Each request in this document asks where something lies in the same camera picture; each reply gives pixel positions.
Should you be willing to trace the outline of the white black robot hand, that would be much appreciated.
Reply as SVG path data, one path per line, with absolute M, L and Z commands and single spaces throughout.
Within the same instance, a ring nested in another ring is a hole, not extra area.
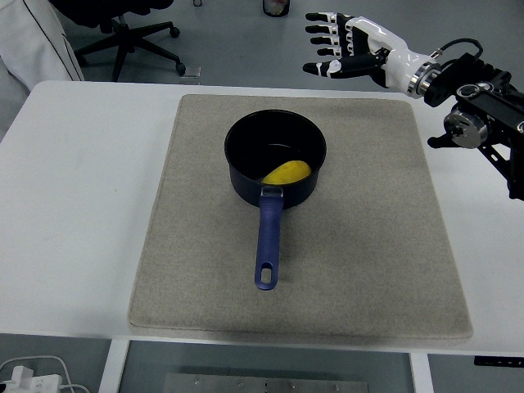
M 363 16 L 311 12 L 305 18 L 313 23 L 305 28 L 313 35 L 310 42 L 331 59 L 306 63 L 304 72 L 329 79 L 368 76 L 383 88 L 422 96 L 422 77 L 434 66 L 428 55 L 411 51 L 402 38 Z

